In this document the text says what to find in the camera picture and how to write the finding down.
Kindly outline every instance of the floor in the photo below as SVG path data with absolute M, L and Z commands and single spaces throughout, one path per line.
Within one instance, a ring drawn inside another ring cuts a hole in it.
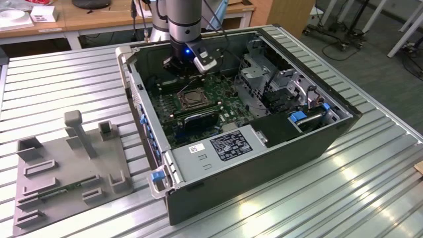
M 343 4 L 337 1 L 332 14 L 336 15 Z M 329 0 L 317 0 L 319 8 L 325 9 Z M 345 18 L 345 24 L 349 26 L 353 15 L 359 9 L 359 2 L 353 3 Z M 357 29 L 364 27 L 373 10 L 367 7 L 361 19 L 357 23 Z M 321 54 L 321 49 L 333 38 L 325 37 L 319 33 L 301 36 L 300 41 L 305 46 L 321 56 L 323 59 L 347 76 L 347 78 L 388 108 L 405 123 L 423 134 L 423 81 L 416 79 L 405 70 L 401 64 L 403 53 L 389 59 L 387 54 L 395 43 L 401 37 L 397 31 L 401 23 L 380 15 L 369 32 L 367 33 L 367 42 L 363 49 L 345 61 L 335 61 Z M 416 32 L 411 41 L 415 42 L 421 33 Z M 325 53 L 336 59 L 347 57 L 355 49 L 340 52 L 328 47 Z M 416 58 L 423 65 L 423 56 Z M 409 60 L 405 61 L 407 67 L 412 67 Z

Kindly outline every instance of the gray fixture base plate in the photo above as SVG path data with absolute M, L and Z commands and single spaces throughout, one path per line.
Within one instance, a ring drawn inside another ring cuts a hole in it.
M 112 131 L 114 137 L 105 141 L 101 141 L 97 129 L 85 132 L 92 147 L 97 152 L 97 157 L 93 159 L 89 159 L 81 146 L 74 150 L 70 149 L 66 143 L 68 137 L 42 143 L 42 147 L 36 149 L 42 156 L 41 158 L 26 162 L 18 158 L 13 216 L 14 236 L 60 221 L 132 192 L 129 169 L 116 125 L 112 125 Z M 50 160 L 56 161 L 53 168 L 36 172 L 30 176 L 24 175 L 24 168 Z M 94 176 L 97 178 L 82 185 L 69 186 L 69 184 Z M 18 201 L 34 195 L 28 194 L 24 196 L 24 190 L 32 191 L 53 183 L 54 178 L 57 181 L 56 186 L 40 191 L 40 193 L 62 188 L 58 189 L 58 194 L 45 199 L 38 199 L 36 202 L 26 202 L 28 204 L 22 205 Z M 97 197 L 92 195 L 96 190 L 98 191 Z M 25 217 L 26 214 L 30 215 L 36 211 L 38 211 L 36 216 Z

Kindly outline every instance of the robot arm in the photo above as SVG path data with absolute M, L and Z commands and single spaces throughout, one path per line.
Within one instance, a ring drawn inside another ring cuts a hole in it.
M 150 41 L 169 40 L 172 55 L 162 62 L 164 68 L 173 71 L 193 62 L 200 73 L 208 72 L 216 66 L 219 52 L 208 50 L 201 40 L 201 25 L 220 28 L 213 17 L 225 12 L 227 0 L 156 0 L 149 2 L 152 13 Z
M 193 64 L 200 73 L 217 65 L 216 54 L 201 41 L 201 0 L 166 0 L 166 20 L 173 56 L 184 60 L 187 47 L 195 55 Z

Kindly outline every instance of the blue latch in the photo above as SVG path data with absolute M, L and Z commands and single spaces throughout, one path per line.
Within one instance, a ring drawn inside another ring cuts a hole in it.
M 164 171 L 160 170 L 157 172 L 152 172 L 150 174 L 150 180 L 152 182 L 158 182 L 161 181 L 162 179 L 165 178 L 165 174 L 164 174 Z
M 331 106 L 329 106 L 327 103 L 324 103 L 324 104 L 323 104 L 323 108 L 324 108 L 324 110 L 327 111 L 327 110 L 331 108 Z
M 307 115 L 304 114 L 304 112 L 295 112 L 289 116 L 292 122 L 296 122 L 296 121 L 304 119 L 305 117 L 307 117 Z
M 145 114 L 141 114 L 140 123 L 144 124 L 145 122 L 146 122 L 146 120 L 145 120 Z

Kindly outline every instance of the aluminum extrusion table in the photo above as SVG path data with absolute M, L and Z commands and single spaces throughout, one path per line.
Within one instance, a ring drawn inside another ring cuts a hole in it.
M 24 237 L 421 237 L 423 138 L 280 28 L 263 27 L 364 113 L 320 158 L 196 217 L 168 225 L 118 78 L 114 47 L 10 59 L 1 68 L 0 237 L 12 236 L 16 140 L 65 136 L 62 111 L 84 129 L 118 125 L 134 193 Z

